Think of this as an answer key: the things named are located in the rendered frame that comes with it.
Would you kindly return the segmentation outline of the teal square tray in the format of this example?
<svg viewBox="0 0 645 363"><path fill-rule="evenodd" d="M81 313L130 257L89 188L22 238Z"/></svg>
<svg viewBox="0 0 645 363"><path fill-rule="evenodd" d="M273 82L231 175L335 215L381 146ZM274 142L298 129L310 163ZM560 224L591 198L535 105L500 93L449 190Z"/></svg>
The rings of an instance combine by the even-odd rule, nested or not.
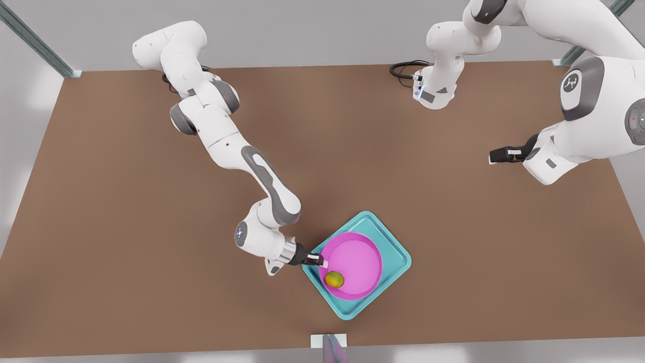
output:
<svg viewBox="0 0 645 363"><path fill-rule="evenodd" d="M377 216L369 211L359 212L359 214L345 223L345 225L336 230L334 234L327 237L322 244L314 248L313 252L321 254L324 245L332 237L344 232L361 233L369 237L380 250L383 262L383 274L380 283L378 283L378 286L371 294L365 298L352 301L336 298L322 286L318 274L319 266L302 266L302 268L314 287L336 313L337 317L342 320L352 320L392 285L396 279L408 271L412 265L412 257Z"/></svg>

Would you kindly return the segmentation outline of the silver frame post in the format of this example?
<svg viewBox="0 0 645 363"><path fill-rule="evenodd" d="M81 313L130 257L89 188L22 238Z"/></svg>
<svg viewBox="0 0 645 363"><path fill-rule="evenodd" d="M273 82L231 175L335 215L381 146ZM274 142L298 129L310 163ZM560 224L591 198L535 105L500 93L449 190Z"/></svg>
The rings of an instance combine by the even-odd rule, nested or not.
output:
<svg viewBox="0 0 645 363"><path fill-rule="evenodd" d="M0 20L25 42L41 59L65 79L78 79L83 75L80 70L73 70L39 35L26 25L19 16L0 0Z"/></svg>
<svg viewBox="0 0 645 363"><path fill-rule="evenodd" d="M620 20L619 16L636 0L614 0L607 9L603 0L554 0L545 2L545 9L557 14L548 16L554 29L535 28L543 37L573 45L578 54L570 50L554 60L556 67L574 67L576 60L589 51L595 60L603 57L620 59L645 59L645 48Z"/></svg>
<svg viewBox="0 0 645 363"><path fill-rule="evenodd" d="M310 335L310 347L322 349L322 363L351 363L345 351L348 347L346 334Z"/></svg>

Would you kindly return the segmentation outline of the pink round plate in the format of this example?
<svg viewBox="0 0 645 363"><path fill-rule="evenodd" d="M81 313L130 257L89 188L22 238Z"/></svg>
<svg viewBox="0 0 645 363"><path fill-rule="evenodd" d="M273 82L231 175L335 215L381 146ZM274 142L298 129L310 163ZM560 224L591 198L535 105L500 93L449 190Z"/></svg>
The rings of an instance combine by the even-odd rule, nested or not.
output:
<svg viewBox="0 0 645 363"><path fill-rule="evenodd" d="M337 234L322 247L321 255L327 263L318 270L321 283L336 298L349 301L365 298L380 283L383 274L380 250L361 233ZM330 273L340 274L343 285L330 285L326 278Z"/></svg>

